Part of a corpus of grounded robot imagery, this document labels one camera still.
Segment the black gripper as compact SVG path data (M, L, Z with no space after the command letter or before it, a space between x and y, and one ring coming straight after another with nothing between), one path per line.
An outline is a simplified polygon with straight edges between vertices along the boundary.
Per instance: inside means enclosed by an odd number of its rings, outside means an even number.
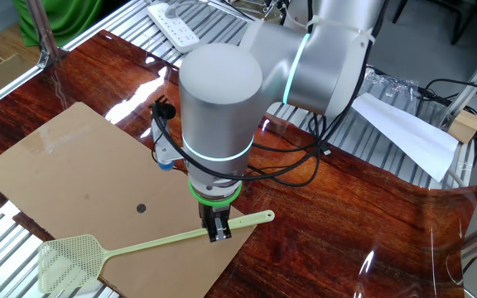
M221 207L213 207L204 204L199 205L202 228L205 228L208 231L209 239L212 243L232 237L229 227L230 208L230 205Z

